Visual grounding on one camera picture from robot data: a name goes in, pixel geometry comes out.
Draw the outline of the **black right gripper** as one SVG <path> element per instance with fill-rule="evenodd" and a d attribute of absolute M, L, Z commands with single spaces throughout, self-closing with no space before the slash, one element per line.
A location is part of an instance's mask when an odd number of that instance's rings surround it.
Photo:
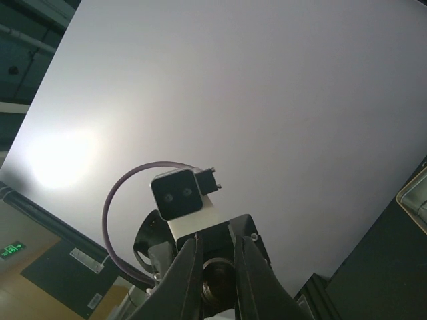
<path fill-rule="evenodd" d="M 150 259 L 150 264 L 142 266 L 157 279 L 151 296 L 130 319 L 200 319 L 234 308 L 236 319 L 310 318 L 268 265 L 270 258 L 250 215 L 174 241 L 159 212 L 152 211 L 137 232 L 133 252 Z M 234 264 L 236 300 L 231 308 L 218 309 L 203 300 L 203 265 L 213 258 Z"/>

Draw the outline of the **dark rook piece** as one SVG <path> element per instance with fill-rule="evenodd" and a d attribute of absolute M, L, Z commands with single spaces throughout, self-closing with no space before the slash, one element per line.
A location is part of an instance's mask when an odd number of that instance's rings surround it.
<path fill-rule="evenodd" d="M 203 300 L 215 308 L 231 308 L 236 300 L 234 264 L 224 258 L 213 258 L 203 265 Z"/>

